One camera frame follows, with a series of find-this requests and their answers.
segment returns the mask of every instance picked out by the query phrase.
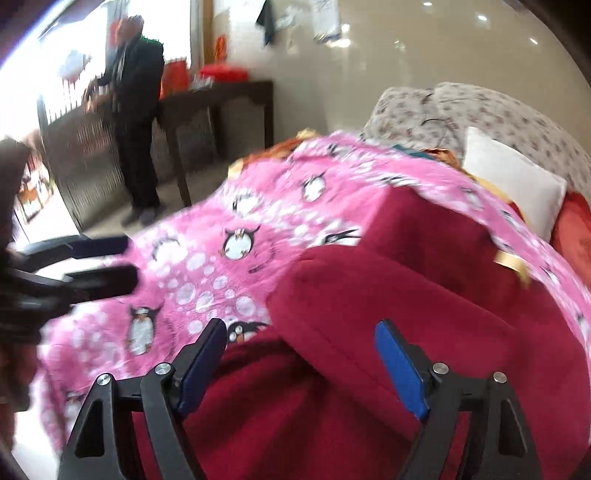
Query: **black jacket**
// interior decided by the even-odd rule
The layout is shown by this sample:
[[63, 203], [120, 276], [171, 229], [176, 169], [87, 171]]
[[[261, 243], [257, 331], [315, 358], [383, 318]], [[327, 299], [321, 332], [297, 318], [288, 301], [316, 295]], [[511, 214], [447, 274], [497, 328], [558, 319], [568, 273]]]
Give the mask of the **black jacket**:
[[[121, 81], [116, 75], [121, 55], [125, 51]], [[156, 115], [160, 99], [160, 80], [164, 70], [162, 44], [138, 37], [120, 47], [99, 86], [111, 84], [115, 90], [113, 113], [115, 121], [126, 125], [150, 121]]]

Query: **shoe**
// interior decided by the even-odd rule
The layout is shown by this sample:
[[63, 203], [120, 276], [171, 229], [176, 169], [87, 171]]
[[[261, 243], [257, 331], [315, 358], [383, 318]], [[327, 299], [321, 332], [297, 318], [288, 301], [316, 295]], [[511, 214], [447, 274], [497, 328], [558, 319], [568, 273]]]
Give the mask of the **shoe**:
[[166, 207], [163, 204], [158, 205], [157, 207], [149, 207], [144, 209], [139, 216], [139, 222], [143, 227], [152, 225], [158, 216], [166, 210]]
[[143, 209], [141, 208], [132, 208], [131, 211], [127, 215], [125, 215], [123, 220], [121, 220], [121, 226], [125, 228], [131, 225], [132, 223], [137, 222], [140, 219], [142, 212]]

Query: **red cushion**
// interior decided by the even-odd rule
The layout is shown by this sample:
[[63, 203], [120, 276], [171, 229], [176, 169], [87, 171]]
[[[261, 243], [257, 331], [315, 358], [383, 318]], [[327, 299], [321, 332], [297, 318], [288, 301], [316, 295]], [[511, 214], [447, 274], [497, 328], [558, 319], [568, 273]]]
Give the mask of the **red cushion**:
[[567, 192], [550, 244], [591, 288], [591, 209], [579, 192]]
[[519, 218], [521, 218], [525, 222], [525, 218], [523, 216], [523, 213], [521, 213], [521, 210], [519, 210], [519, 207], [517, 206], [517, 204], [515, 202], [511, 202], [509, 204], [509, 207], [511, 207], [511, 209], [519, 216]]
[[226, 63], [204, 65], [199, 70], [201, 78], [212, 77], [216, 82], [247, 82], [248, 70]]

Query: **floral pillow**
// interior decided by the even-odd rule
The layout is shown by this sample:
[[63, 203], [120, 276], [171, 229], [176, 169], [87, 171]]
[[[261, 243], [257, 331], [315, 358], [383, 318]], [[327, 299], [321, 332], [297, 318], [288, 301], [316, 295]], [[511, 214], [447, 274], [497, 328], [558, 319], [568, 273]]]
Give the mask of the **floral pillow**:
[[566, 179], [571, 188], [591, 201], [591, 159], [573, 137], [545, 115], [504, 93], [475, 85], [440, 83], [433, 96], [442, 117], [461, 126], [456, 133], [462, 145], [467, 127], [477, 127]]
[[393, 87], [379, 98], [362, 136], [414, 150], [457, 151], [460, 141], [452, 128], [437, 109], [433, 90]]

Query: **metal screw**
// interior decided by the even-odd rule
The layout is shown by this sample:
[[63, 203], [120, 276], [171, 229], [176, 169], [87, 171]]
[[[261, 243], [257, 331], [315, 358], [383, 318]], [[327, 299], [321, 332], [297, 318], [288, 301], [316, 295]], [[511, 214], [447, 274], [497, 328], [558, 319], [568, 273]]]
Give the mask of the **metal screw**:
[[154, 371], [156, 372], [156, 375], [166, 375], [170, 372], [170, 364], [165, 362], [158, 364], [156, 365], [156, 368], [154, 368]]
[[99, 378], [96, 379], [96, 382], [102, 387], [111, 381], [111, 376], [109, 374], [102, 374]]
[[442, 364], [441, 362], [437, 362], [433, 365], [433, 371], [437, 375], [445, 375], [449, 372], [449, 367], [446, 364]]
[[494, 378], [495, 382], [497, 382], [497, 383], [506, 383], [507, 382], [507, 376], [503, 372], [493, 373], [492, 378]]

